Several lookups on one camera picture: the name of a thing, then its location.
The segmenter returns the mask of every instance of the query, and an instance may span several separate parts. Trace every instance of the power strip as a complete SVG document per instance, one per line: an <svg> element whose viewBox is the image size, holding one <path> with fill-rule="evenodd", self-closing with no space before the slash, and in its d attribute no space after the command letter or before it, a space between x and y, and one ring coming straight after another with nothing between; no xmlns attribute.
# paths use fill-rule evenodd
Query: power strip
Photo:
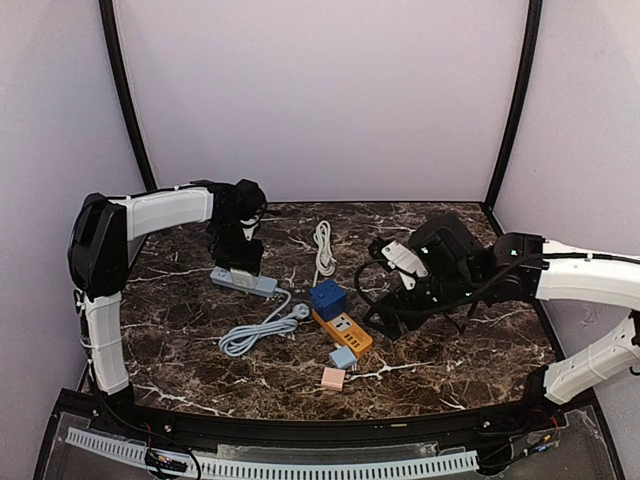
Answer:
<svg viewBox="0 0 640 480"><path fill-rule="evenodd" d="M336 342L349 347L356 358L361 358L371 350L373 339L346 313L341 313L328 322L325 322L315 311L312 311L311 314L315 321L322 325L322 328L324 328Z"/></svg>
<svg viewBox="0 0 640 480"><path fill-rule="evenodd" d="M216 267L211 272L211 281L220 287L232 288L241 292L271 298L276 293L278 281L275 278L260 275L255 277L244 270L226 270Z"/></svg>

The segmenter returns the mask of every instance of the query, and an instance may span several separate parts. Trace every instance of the pink block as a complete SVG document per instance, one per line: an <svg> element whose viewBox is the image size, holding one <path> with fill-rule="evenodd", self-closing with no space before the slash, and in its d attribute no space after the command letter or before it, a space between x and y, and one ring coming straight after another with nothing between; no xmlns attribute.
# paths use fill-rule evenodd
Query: pink block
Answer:
<svg viewBox="0 0 640 480"><path fill-rule="evenodd" d="M344 370L338 370L337 368L325 367L322 374L322 386L330 390L342 391L342 384L344 383Z"/></svg>

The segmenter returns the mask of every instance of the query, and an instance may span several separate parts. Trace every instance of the table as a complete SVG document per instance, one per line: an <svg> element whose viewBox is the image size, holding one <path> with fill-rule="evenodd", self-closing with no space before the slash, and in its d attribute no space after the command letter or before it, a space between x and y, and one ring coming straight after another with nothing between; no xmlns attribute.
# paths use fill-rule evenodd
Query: table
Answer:
<svg viewBox="0 0 640 480"><path fill-rule="evenodd" d="M262 273L280 281L293 303L309 300L315 271L313 231L332 226L333 276L347 290L358 321L367 305L353 289L355 269L368 260L375 236L404 242L427 219L454 212L485 245L496 235L476 203L287 203L263 219ZM367 329L370 353L348 372L342 392L320 379L335 344L314 321L294 334L259 341L241 358L224 355L217 340L236 325L260 323L280 299L262 299L214 286L205 225L149 236L121 309L127 368L140 405L252 419L383 419L485 407L521 398L527 374L554 361L535 310L507 302L481 305L462 335L442 316L392 342ZM380 268L363 275L378 295L399 282ZM453 315L464 316L464 309Z"/></svg>

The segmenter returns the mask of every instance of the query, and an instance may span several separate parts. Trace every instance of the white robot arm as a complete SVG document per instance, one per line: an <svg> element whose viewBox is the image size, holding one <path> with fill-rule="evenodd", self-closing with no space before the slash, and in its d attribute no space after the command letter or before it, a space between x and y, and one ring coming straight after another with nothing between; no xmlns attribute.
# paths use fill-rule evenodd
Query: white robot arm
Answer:
<svg viewBox="0 0 640 480"><path fill-rule="evenodd" d="M68 259L76 284L82 342L100 391L114 395L129 386L120 333L121 290L129 276L127 244L158 230L210 221L216 271L258 282L262 243L253 239L266 198L254 182L209 181L125 197L89 195L74 226Z"/></svg>
<svg viewBox="0 0 640 480"><path fill-rule="evenodd" d="M544 255L564 253L584 254L586 258L550 259L549 268L540 274L536 298L617 305L632 313L605 337L566 360L549 365L544 377L545 396L558 405L618 372L640 365L638 258L584 250L556 241L543 245ZM598 260L598 256L613 259Z"/></svg>
<svg viewBox="0 0 640 480"><path fill-rule="evenodd" d="M488 248L454 215L425 223L409 239L410 248L376 239L374 260L400 272L403 286L371 305L365 323L392 339L398 324L419 328L429 315L479 301L488 306L508 300L570 299L627 307L630 315L609 334L581 352L543 367L529 377L528 393L554 405L634 365L640 365L640 258L585 250L537 235L510 233ZM374 314L382 324L373 323Z"/></svg>

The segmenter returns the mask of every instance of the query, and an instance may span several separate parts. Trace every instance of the black frame pole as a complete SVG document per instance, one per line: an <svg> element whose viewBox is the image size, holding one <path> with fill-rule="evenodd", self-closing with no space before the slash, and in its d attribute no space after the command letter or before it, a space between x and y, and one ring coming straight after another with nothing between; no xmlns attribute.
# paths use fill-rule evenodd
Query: black frame pole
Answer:
<svg viewBox="0 0 640 480"><path fill-rule="evenodd" d="M107 43L107 51L109 52L109 61L111 62L111 71L113 72L113 80L116 84L118 98L120 99L120 108L122 109L124 123L129 133L131 147L136 157L144 187L147 191L157 190L158 184L153 176L149 157L144 147L140 125L138 124L138 118L133 106L131 90L129 89L127 72L124 68L120 39L118 37L118 26L116 25L116 17L113 9L113 0L99 0L99 3L104 38Z"/></svg>
<svg viewBox="0 0 640 480"><path fill-rule="evenodd" d="M516 85L513 89L513 98L511 100L511 108L507 117L507 124L504 128L504 135L500 145L500 152L493 170L485 205L489 210L493 210L500 194L500 188L504 181L504 176L509 165L511 150L518 132L520 123L520 115L524 107L524 100L527 96L527 87L529 86L529 77L531 76L531 67L533 66L533 57L536 51L536 42L538 40L538 29L540 27L540 17L542 15L542 0L530 0L529 12L527 13L527 25L524 31L524 41L522 43L522 53L520 54L520 66L518 67L518 76L516 77Z"/></svg>

